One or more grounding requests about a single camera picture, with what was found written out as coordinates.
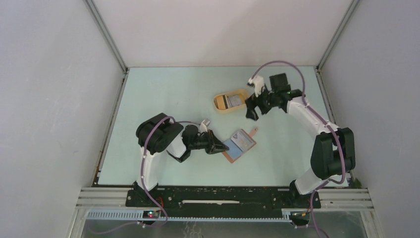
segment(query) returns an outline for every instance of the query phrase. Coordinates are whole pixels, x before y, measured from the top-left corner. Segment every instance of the card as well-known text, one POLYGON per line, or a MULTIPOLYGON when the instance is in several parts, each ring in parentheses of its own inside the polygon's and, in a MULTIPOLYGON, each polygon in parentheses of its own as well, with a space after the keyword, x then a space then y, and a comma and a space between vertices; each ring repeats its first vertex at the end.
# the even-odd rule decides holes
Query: card
POLYGON ((223 155, 230 163, 235 162, 245 152, 256 145, 256 142, 251 138, 251 136, 253 136, 257 130, 257 128, 254 128, 250 133, 252 135, 247 134, 246 131, 242 129, 238 130, 233 134, 233 136, 224 142, 224 144, 229 147, 229 150, 223 152, 223 155))

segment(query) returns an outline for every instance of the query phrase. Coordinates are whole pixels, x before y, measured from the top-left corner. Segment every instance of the light blue table surface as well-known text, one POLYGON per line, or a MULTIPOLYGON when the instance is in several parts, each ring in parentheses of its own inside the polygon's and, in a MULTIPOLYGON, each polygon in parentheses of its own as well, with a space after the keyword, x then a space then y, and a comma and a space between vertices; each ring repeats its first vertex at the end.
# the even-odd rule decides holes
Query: light blue table surface
MULTIPOLYGON (((231 164, 222 154, 207 155, 195 150, 183 163, 162 153, 164 166, 160 185, 288 186, 310 167, 314 140, 282 109, 272 109, 258 121, 245 118, 246 109, 219 114, 213 106, 215 95, 239 88, 257 67, 155 67, 131 68, 99 184, 129 185, 140 171, 141 152, 135 135, 145 120, 165 113, 176 120, 201 122, 210 119, 210 129, 221 141, 238 129, 259 130, 250 151, 231 164)), ((311 66, 299 67, 306 80, 310 104, 325 118, 327 112, 311 66)), ((271 66, 260 71, 269 87, 269 76, 286 73, 292 89, 301 89, 298 73, 291 67, 271 66)), ((253 90, 247 88, 250 95, 253 90)))

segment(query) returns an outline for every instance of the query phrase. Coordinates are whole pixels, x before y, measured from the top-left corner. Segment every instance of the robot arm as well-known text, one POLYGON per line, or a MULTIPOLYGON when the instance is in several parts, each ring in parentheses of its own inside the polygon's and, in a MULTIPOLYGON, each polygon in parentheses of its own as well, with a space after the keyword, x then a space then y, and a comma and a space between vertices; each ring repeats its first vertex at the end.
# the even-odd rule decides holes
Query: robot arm
POLYGON ((191 150, 205 149, 207 154, 216 154, 229 149, 219 139, 216 138, 212 130, 207 129, 209 120, 204 120, 200 129, 195 125, 184 127, 171 119, 165 120, 155 131, 153 128, 167 115, 161 113, 144 123, 142 123, 136 131, 141 146, 141 152, 146 150, 144 161, 143 179, 145 187, 141 183, 141 174, 136 180, 136 184, 143 190, 150 191, 158 184, 158 178, 162 172, 161 169, 161 153, 167 153, 178 162, 184 162, 190 155, 191 150), (146 139, 152 133, 147 148, 145 148, 146 139))
POLYGON ((337 146, 337 144, 330 128, 339 137, 346 171, 353 169, 356 164, 353 132, 348 128, 341 129, 323 119, 309 107, 308 102, 304 103, 302 92, 291 90, 285 73, 271 76, 270 83, 271 91, 267 89, 264 79, 260 76, 248 81, 248 85, 254 87, 255 93, 245 101, 247 105, 246 117, 258 120, 255 107, 259 107, 263 115, 267 114, 271 108, 279 107, 297 119, 315 139, 311 155, 311 168, 293 181, 290 188, 300 195, 308 194, 331 176, 342 173, 340 155, 338 150, 333 149, 333 145, 337 146))

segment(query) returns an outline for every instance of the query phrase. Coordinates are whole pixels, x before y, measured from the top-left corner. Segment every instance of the black base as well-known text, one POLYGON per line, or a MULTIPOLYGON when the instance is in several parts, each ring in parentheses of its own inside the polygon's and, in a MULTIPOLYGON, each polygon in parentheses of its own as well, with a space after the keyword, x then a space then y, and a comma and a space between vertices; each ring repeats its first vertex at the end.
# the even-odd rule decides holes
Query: black base
MULTIPOLYGON (((204 186, 157 186, 150 194, 171 217, 200 218, 281 218, 282 208, 308 209, 309 199, 292 200, 288 187, 204 187, 204 186), (183 200, 233 200, 237 204, 182 203, 183 200)), ((127 207, 156 207, 144 191, 137 187, 129 190, 127 207)), ((318 193, 314 196, 314 208, 320 208, 318 193)))

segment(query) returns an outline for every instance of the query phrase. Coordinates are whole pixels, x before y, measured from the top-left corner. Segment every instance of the wire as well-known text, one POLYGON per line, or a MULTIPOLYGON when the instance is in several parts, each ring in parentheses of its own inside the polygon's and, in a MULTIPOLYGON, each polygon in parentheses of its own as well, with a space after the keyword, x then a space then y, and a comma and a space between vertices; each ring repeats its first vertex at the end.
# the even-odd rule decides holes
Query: wire
MULTIPOLYGON (((140 221, 136 221, 136 222, 127 222, 127 223, 124 223, 124 224, 122 224, 122 225, 119 225, 119 226, 117 226, 117 227, 115 227, 115 228, 112 228, 111 230, 108 230, 108 231, 105 231, 105 232, 96 232, 96 231, 93 231, 90 227, 87 227, 87 230, 90 232, 90 233, 92 233, 92 234, 95 234, 95 235, 104 235, 104 234, 108 234, 108 233, 111 233, 111 232, 114 232, 114 231, 116 231, 116 230, 118 230, 118 229, 120 229, 120 228, 122 228, 122 227, 125 227, 125 226, 128 226, 128 225, 133 225, 133 224, 142 224, 143 225, 143 227, 161 227, 161 226, 163 226, 163 225, 165 225, 167 222, 168 222, 168 214, 167 214, 167 212, 165 211, 165 209, 163 208, 163 199, 161 198, 161 197, 159 197, 158 199, 160 199, 160 201, 162 202, 162 205, 160 205, 155 199, 153 199, 153 197, 150 195, 150 193, 147 191, 147 189, 145 189, 146 188, 146 185, 145 185, 145 182, 144 182, 144 176, 143 176, 143 173, 144 173, 144 164, 145 164, 145 160, 146 160, 146 157, 147 157, 147 144, 149 143, 149 140, 150 140, 150 137, 152 136, 152 134, 157 130, 157 128, 164 122, 164 121, 166 121, 167 119, 172 119, 173 120, 173 122, 175 122, 175 119, 173 118, 173 117, 165 117, 165 118, 163 118, 162 120, 160 120, 154 127, 153 127, 153 129, 150 131, 150 133, 149 133, 149 135, 147 136, 147 138, 146 138, 146 142, 145 142, 145 144, 144 144, 144 152, 143 152, 143 157, 142 157, 142 165, 141 165, 141 168, 140 168, 140 178, 141 178, 141 182, 142 182, 142 186, 143 186, 143 190, 144 190, 144 192, 146 193, 146 195, 147 195, 147 197, 149 197, 150 198, 150 200, 154 203, 154 204, 156 204, 159 208, 160 208, 160 210, 165 214, 165 221, 162 223, 162 224, 158 224, 158 225, 147 225, 147 224, 144 224, 144 223, 142 223, 142 222, 140 222, 140 221)), ((192 123, 192 124, 198 124, 198 123, 195 123, 195 122, 192 122, 192 121, 179 121, 179 123, 182 123, 182 122, 185 122, 185 123, 192 123)))
POLYGON ((182 121, 177 121, 177 122, 178 123, 189 123, 189 124, 194 124, 194 125, 201 125, 200 123, 189 121, 189 120, 182 120, 182 121))
POLYGON ((163 225, 165 225, 167 222, 168 222, 168 214, 167 214, 167 212, 165 211, 165 209, 150 195, 150 193, 149 193, 149 191, 147 191, 147 188, 146 188, 146 184, 145 184, 145 182, 144 182, 144 175, 143 175, 143 173, 144 173, 144 164, 145 164, 145 161, 146 161, 146 157, 147 157, 147 144, 149 143, 149 140, 150 140, 150 138, 151 138, 151 136, 153 135, 153 133, 157 130, 157 128, 163 123, 163 122, 165 122, 166 120, 168 120, 168 119, 171 119, 173 122, 175 122, 175 119, 173 118, 173 117, 171 117, 171 116, 166 116, 166 117, 164 117, 162 120, 160 120, 154 127, 153 127, 153 129, 150 131, 150 133, 149 133, 149 135, 147 136, 147 138, 146 138, 146 141, 145 141, 145 144, 144 144, 144 146, 143 146, 143 148, 144 148, 144 150, 143 150, 143 159, 142 159, 142 165, 141 165, 141 168, 140 168, 140 180, 141 180, 141 182, 142 182, 142 186, 143 186, 143 190, 144 190, 144 192, 146 193, 146 195, 147 195, 147 197, 149 197, 150 198, 150 200, 154 203, 154 204, 156 204, 156 206, 158 206, 159 208, 160 208, 160 210, 165 214, 165 221, 163 222, 163 223, 161 223, 161 224, 157 224, 157 225, 147 225, 147 224, 144 224, 144 223, 142 223, 142 225, 144 226, 144 227, 161 227, 161 226, 163 226, 163 225))
POLYGON ((331 134, 334 137, 335 143, 337 144, 337 147, 338 147, 338 153, 340 154, 340 162, 341 162, 341 180, 340 181, 336 181, 336 180, 333 180, 333 179, 329 178, 327 181, 325 181, 324 183, 322 183, 320 186, 318 186, 317 188, 315 188, 312 191, 312 193, 311 193, 311 200, 309 202, 309 205, 310 205, 310 208, 311 208, 312 220, 314 222, 313 227, 315 228, 316 233, 318 234, 318 237, 321 237, 321 234, 319 232, 323 232, 324 235, 327 238, 329 238, 329 236, 327 235, 327 233, 316 225, 315 216, 314 216, 314 213, 313 213, 313 211, 314 211, 314 204, 313 203, 314 203, 314 195, 315 195, 316 191, 318 191, 319 189, 321 189, 324 186, 326 186, 329 181, 334 182, 336 184, 342 184, 346 180, 346 167, 345 167, 345 163, 344 163, 344 154, 343 154, 343 150, 341 149, 340 140, 338 139, 338 136, 335 133, 335 131, 329 125, 329 122, 327 122, 324 118, 322 118, 321 115, 319 115, 311 106, 309 106, 308 102, 306 101, 306 95, 305 95, 305 89, 306 89, 306 87, 305 87, 305 78, 304 78, 302 72, 300 71, 300 69, 296 65, 294 65, 294 64, 292 64, 290 62, 284 61, 284 60, 273 60, 273 61, 270 61, 270 62, 267 62, 267 63, 261 65, 257 69, 257 71, 255 71, 255 73, 252 75, 251 78, 254 78, 257 75, 257 73, 262 68, 264 68, 265 66, 267 66, 269 64, 273 64, 273 63, 283 63, 283 64, 286 64, 288 66, 293 67, 299 73, 299 75, 300 75, 300 77, 302 79, 302 102, 303 102, 303 104, 308 108, 309 111, 311 111, 324 124, 324 126, 326 126, 331 131, 331 134))
POLYGON ((134 224, 137 224, 137 222, 127 222, 127 223, 121 224, 121 225, 119 225, 119 226, 117 226, 117 227, 114 227, 114 228, 112 228, 112 229, 110 229, 110 230, 108 230, 108 231, 104 231, 104 232, 95 232, 95 231, 93 231, 93 230, 92 230, 89 226, 87 226, 87 230, 88 230, 90 233, 94 234, 94 235, 104 235, 104 234, 108 234, 108 233, 114 232, 114 231, 116 231, 116 230, 118 230, 118 229, 120 229, 120 228, 123 228, 123 227, 125 227, 125 226, 128 226, 128 225, 134 225, 134 224))
MULTIPOLYGON (((295 229, 302 229, 302 228, 309 228, 309 227, 311 227, 311 228, 315 228, 315 226, 312 226, 312 225, 308 225, 308 226, 296 226, 294 223, 292 223, 292 225, 295 227, 295 229)), ((329 238, 329 235, 327 234, 327 232, 325 232, 323 229, 321 229, 321 228, 318 228, 323 234, 324 234, 324 236, 326 237, 326 238, 329 238)))

